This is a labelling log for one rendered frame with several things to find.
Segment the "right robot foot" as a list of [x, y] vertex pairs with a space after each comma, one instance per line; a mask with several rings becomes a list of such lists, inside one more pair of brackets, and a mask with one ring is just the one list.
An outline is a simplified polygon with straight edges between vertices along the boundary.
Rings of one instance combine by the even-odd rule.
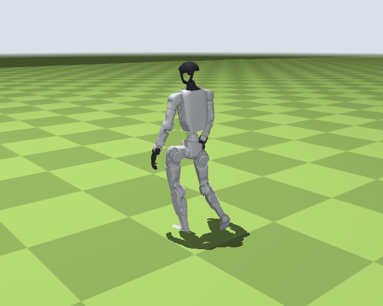
[[220, 230], [224, 230], [229, 226], [230, 218], [227, 214], [223, 214], [220, 218]]

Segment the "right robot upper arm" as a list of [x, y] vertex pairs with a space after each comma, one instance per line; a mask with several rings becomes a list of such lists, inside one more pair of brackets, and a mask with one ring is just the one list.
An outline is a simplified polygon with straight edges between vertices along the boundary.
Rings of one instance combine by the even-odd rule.
[[214, 120], [214, 105], [213, 105], [214, 93], [213, 91], [210, 91], [208, 89], [205, 89], [205, 90], [207, 92], [207, 114], [208, 114], [207, 123], [210, 123]]

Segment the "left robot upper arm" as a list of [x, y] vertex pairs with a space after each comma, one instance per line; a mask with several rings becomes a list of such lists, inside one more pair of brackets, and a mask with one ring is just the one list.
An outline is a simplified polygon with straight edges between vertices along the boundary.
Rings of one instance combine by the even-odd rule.
[[171, 94], [168, 99], [167, 111], [166, 111], [166, 120], [165, 128], [166, 131], [172, 131], [174, 128], [174, 117], [176, 115], [177, 106], [182, 102], [182, 92]]

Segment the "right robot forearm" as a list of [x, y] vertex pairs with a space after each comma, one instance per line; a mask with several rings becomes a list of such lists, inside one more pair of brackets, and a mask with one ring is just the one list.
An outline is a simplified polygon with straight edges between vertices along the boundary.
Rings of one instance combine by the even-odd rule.
[[202, 140], [203, 142], [205, 142], [205, 141], [206, 141], [206, 138], [209, 136], [209, 134], [210, 134], [210, 130], [211, 130], [212, 126], [213, 126], [213, 122], [214, 122], [214, 120], [213, 120], [212, 122], [210, 122], [210, 123], [206, 123], [206, 128], [205, 128], [205, 130], [203, 130], [203, 131], [201, 132], [200, 140]]

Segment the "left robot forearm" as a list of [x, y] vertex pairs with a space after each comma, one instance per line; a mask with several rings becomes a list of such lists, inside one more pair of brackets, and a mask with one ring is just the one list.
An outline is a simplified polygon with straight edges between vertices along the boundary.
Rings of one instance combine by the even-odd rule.
[[169, 135], [169, 133], [166, 130], [164, 130], [164, 128], [165, 128], [165, 121], [162, 122], [159, 135], [156, 139], [156, 143], [153, 145], [154, 151], [155, 151], [155, 149], [159, 148], [160, 152], [161, 152], [161, 149], [164, 146], [164, 143], [165, 143], [165, 141]]

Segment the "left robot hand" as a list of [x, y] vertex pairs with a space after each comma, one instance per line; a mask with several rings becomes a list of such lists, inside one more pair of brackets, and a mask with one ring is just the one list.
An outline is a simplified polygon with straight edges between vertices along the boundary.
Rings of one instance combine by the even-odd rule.
[[157, 149], [155, 149], [155, 151], [154, 150], [152, 150], [152, 155], [151, 155], [151, 165], [152, 165], [152, 167], [155, 169], [155, 170], [157, 170], [157, 166], [155, 166], [155, 161], [156, 161], [156, 156], [157, 155], [159, 155], [160, 154], [160, 149], [159, 148], [157, 148]]

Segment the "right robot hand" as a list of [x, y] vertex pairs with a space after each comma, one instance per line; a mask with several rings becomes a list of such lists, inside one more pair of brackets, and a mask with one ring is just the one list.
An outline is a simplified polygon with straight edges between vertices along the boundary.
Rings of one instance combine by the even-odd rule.
[[[200, 137], [201, 137], [201, 135], [200, 135]], [[208, 137], [207, 137], [208, 138]], [[200, 140], [200, 138], [199, 138], [199, 143], [202, 143], [202, 149], [205, 149], [205, 143], [207, 142], [207, 138], [206, 138], [206, 141], [205, 142], [203, 142], [202, 140]]]

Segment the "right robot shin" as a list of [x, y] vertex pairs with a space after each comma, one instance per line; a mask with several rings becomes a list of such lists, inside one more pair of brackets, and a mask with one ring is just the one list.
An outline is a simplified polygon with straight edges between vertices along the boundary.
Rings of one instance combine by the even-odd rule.
[[220, 206], [219, 199], [215, 193], [215, 191], [212, 189], [211, 185], [208, 183], [208, 186], [210, 188], [210, 191], [208, 193], [205, 193], [205, 199], [208, 202], [209, 206], [215, 210], [219, 218], [224, 214], [224, 211], [222, 210]]

